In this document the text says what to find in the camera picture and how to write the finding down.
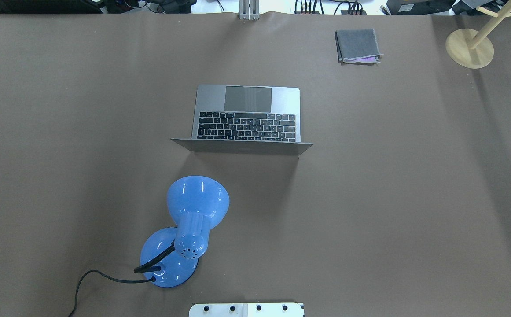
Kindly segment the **silver grey laptop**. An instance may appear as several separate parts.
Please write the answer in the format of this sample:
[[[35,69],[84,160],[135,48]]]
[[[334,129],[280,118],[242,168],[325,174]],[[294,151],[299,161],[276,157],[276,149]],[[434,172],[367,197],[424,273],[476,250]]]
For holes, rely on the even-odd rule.
[[[190,138],[173,141],[192,152],[299,156],[300,89],[201,84]]]

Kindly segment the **blue desk lamp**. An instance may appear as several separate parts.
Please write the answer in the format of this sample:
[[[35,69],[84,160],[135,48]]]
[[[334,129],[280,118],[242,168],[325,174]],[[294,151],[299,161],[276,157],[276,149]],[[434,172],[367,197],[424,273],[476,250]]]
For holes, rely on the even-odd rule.
[[[175,225],[154,232],[144,243],[134,273],[162,288],[186,282],[209,246],[210,231],[224,219],[230,197],[215,179],[189,175],[175,181],[167,193]]]

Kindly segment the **folded grey cloth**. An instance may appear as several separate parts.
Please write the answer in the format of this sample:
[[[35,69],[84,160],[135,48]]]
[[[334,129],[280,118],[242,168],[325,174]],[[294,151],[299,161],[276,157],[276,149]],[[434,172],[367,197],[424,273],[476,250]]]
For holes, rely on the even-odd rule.
[[[340,63],[380,63],[382,53],[373,28],[336,30],[335,40]]]

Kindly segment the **wooden stand with round base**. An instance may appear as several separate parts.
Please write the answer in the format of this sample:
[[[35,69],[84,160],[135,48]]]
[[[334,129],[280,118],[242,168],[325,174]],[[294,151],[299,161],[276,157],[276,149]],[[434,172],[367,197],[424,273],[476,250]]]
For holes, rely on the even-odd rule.
[[[480,31],[474,29],[458,29],[450,33],[445,41],[447,54],[459,65],[470,69],[488,66],[493,59],[494,48],[487,36],[505,18],[511,17],[511,0],[497,13],[481,6],[475,8],[478,12],[492,18]]]

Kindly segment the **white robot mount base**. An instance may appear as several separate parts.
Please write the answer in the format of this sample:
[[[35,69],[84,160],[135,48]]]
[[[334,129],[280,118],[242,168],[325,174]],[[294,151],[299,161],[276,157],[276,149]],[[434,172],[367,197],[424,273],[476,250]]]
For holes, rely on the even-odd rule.
[[[303,303],[198,303],[191,306],[189,317],[304,317]]]

